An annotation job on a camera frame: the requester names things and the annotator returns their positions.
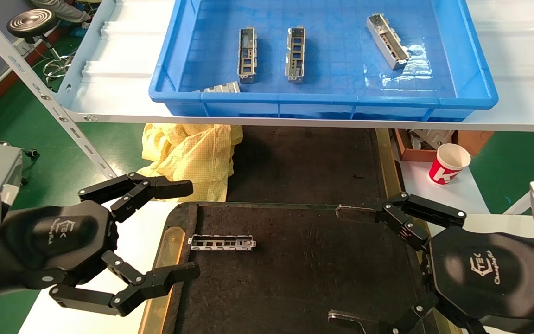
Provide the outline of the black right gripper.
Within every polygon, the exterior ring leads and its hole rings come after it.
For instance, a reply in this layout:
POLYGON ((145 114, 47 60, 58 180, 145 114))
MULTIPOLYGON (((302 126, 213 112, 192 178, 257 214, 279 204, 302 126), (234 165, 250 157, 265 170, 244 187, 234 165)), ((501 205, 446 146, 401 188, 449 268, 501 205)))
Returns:
POLYGON ((464 211, 407 192, 366 203, 339 205, 336 216, 361 223, 372 219, 415 251, 428 250, 428 287, 439 300, 436 310, 454 325, 534 333, 534 238, 458 228, 464 211), (448 229, 429 241, 416 218, 448 229))

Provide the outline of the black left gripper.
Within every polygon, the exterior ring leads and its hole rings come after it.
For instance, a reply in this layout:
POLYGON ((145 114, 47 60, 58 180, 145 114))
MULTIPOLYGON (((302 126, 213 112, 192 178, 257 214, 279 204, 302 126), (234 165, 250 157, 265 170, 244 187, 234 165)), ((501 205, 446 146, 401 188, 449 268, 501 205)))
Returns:
POLYGON ((116 222, 152 199, 191 194, 190 180, 127 173, 78 192, 81 201, 94 203, 10 211, 0 227, 0 294, 59 284, 49 292, 59 306, 121 317, 146 300, 167 296, 174 284, 197 279, 199 266, 188 262, 140 273, 113 252, 116 222), (101 206, 113 199, 110 211, 101 206), (126 281, 125 289, 112 294, 66 285, 87 283, 106 267, 126 281))

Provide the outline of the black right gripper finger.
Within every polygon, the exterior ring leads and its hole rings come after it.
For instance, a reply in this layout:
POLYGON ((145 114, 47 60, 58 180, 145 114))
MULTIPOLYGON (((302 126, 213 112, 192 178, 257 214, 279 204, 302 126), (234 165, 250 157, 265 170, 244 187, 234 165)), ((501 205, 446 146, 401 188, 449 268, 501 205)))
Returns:
POLYGON ((328 312, 328 322, 354 328, 361 334, 408 334, 436 308, 438 303, 438 296, 428 293, 392 323, 373 321, 364 315, 331 309, 328 312))

